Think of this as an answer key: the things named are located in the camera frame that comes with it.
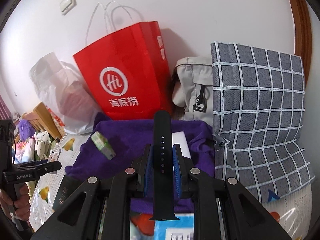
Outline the person's left hand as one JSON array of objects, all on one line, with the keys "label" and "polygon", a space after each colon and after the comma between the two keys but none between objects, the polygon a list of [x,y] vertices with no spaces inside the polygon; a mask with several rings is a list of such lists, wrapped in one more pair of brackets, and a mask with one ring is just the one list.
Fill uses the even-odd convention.
[{"label": "person's left hand", "polygon": [[4,214],[11,219],[9,206],[15,206],[15,216],[20,220],[27,221],[30,217],[29,188],[26,183],[20,187],[20,197],[16,201],[12,201],[8,194],[1,190],[1,208]]}]

